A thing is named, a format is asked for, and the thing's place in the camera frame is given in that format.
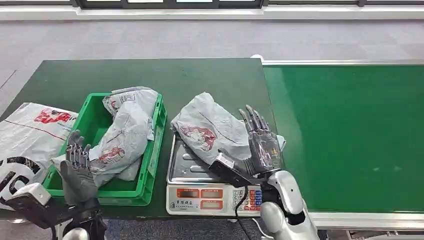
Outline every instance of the red printed logo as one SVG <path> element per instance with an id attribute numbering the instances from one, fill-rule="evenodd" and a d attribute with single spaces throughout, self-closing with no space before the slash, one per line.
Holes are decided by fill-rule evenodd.
<path id="1" fill-rule="evenodd" d="M 112 148 L 110 150 L 110 152 L 103 154 L 100 157 L 98 157 L 98 160 L 102 161 L 102 162 L 106 162 L 105 161 L 106 158 L 110 159 L 110 158 L 112 158 L 116 155 L 118 155 L 120 158 L 123 158 L 124 155 L 125 155 L 125 151 L 122 148 L 119 148 L 119 147 L 116 146 L 116 147 Z"/>
<path id="2" fill-rule="evenodd" d="M 43 109 L 40 114 L 34 118 L 34 122 L 41 122 L 43 124 L 56 123 L 62 121 L 66 123 L 71 119 L 71 115 L 67 112 L 56 111 L 50 108 Z"/>
<path id="3" fill-rule="evenodd" d="M 110 102 L 110 105 L 112 106 L 112 108 L 113 108 L 115 111 L 116 111 L 116 110 L 118 110 L 118 109 L 117 109 L 117 107 L 115 107 L 116 102 L 117 102 L 117 101 L 111 101 L 111 102 Z"/>
<path id="4" fill-rule="evenodd" d="M 214 133 L 207 128 L 198 126 L 181 126 L 180 130 L 193 141 L 199 142 L 200 148 L 204 151 L 211 150 L 215 139 L 217 139 Z"/>

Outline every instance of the digital weighing scale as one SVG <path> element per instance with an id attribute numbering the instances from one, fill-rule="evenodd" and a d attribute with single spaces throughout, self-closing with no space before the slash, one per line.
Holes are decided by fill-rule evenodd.
<path id="1" fill-rule="evenodd" d="M 176 133 L 173 137 L 166 187 L 166 210 L 171 215 L 235 216 L 245 188 L 220 182 Z M 262 193 L 259 185 L 248 187 L 237 213 L 259 217 Z"/>

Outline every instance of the package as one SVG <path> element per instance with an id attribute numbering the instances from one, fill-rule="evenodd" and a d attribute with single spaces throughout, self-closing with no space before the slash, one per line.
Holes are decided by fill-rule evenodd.
<path id="1" fill-rule="evenodd" d="M 100 143 L 90 149 L 95 184 L 100 187 L 134 164 L 144 153 L 148 140 L 154 140 L 151 117 L 137 102 L 125 101 Z"/>
<path id="2" fill-rule="evenodd" d="M 112 94 L 103 99 L 103 105 L 106 110 L 116 116 L 118 109 L 126 101 L 136 102 L 148 116 L 152 116 L 155 111 L 156 99 L 158 93 L 151 88 L 144 86 L 135 86 L 112 91 Z"/>
<path id="3" fill-rule="evenodd" d="M 0 208 L 21 187 L 45 179 L 78 114 L 24 103 L 0 122 Z"/>
<path id="4" fill-rule="evenodd" d="M 137 177 L 137 172 L 140 169 L 140 164 L 142 163 L 142 158 L 139 157 L 133 164 L 129 165 L 127 168 L 125 168 L 118 176 L 117 178 L 124 180 L 124 181 L 134 181 Z"/>
<path id="5" fill-rule="evenodd" d="M 209 93 L 197 95 L 184 106 L 171 121 L 171 128 L 209 165 L 215 161 L 219 148 L 240 160 L 251 157 L 245 123 L 216 103 Z M 277 137 L 282 150 L 286 140 Z"/>

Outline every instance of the gray robotic hand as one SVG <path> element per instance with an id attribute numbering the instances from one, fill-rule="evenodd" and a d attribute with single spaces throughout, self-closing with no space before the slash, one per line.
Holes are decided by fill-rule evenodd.
<path id="1" fill-rule="evenodd" d="M 249 116 L 245 111 L 239 109 L 246 125 L 249 147 L 251 153 L 251 162 L 255 174 L 264 174 L 272 171 L 274 166 L 283 164 L 283 158 L 277 135 L 270 131 L 268 123 L 258 111 L 251 106 L 246 105 Z"/>
<path id="2" fill-rule="evenodd" d="M 234 163 L 233 168 L 242 174 L 251 177 L 257 174 L 270 175 L 278 171 L 280 166 L 284 164 L 277 135 L 270 131 L 268 123 L 256 110 L 249 105 L 246 105 L 246 109 L 248 114 L 242 109 L 238 111 L 243 117 L 247 129 L 251 157 L 237 159 L 224 148 L 220 148 L 218 151 L 223 153 L 225 158 L 231 159 Z"/>
<path id="3" fill-rule="evenodd" d="M 78 205 L 96 197 L 98 188 L 90 171 L 90 144 L 83 149 L 80 131 L 71 132 L 66 148 L 66 160 L 60 163 L 63 194 L 68 205 Z"/>

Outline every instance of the black cable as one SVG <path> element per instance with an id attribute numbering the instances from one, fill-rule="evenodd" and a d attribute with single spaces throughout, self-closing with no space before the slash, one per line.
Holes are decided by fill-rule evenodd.
<path id="1" fill-rule="evenodd" d="M 243 198 L 238 202 L 238 204 L 237 204 L 237 206 L 235 206 L 235 210 L 234 210 L 234 212 L 235 212 L 235 217 L 237 218 L 237 221 L 238 221 L 238 223 L 240 224 L 240 227 L 243 229 L 243 231 L 244 231 L 244 233 L 246 234 L 246 236 L 247 236 L 247 238 L 249 239 L 249 240 L 252 240 L 251 239 L 251 236 L 249 236 L 249 234 L 248 234 L 248 231 L 246 231 L 246 228 L 245 228 L 245 226 L 243 226 L 243 223 L 242 223 L 242 221 L 240 221 L 240 218 L 239 218 L 239 214 L 237 213 L 237 209 L 240 207 L 240 205 L 242 205 L 242 203 L 246 200 L 246 198 L 248 197 L 248 186 L 245 186 L 244 187 L 244 195 L 243 195 Z"/>
<path id="2" fill-rule="evenodd" d="M 56 237 L 56 228 L 55 228 L 55 226 L 51 226 L 50 229 L 51 229 L 51 239 L 52 240 L 57 240 L 58 238 Z"/>

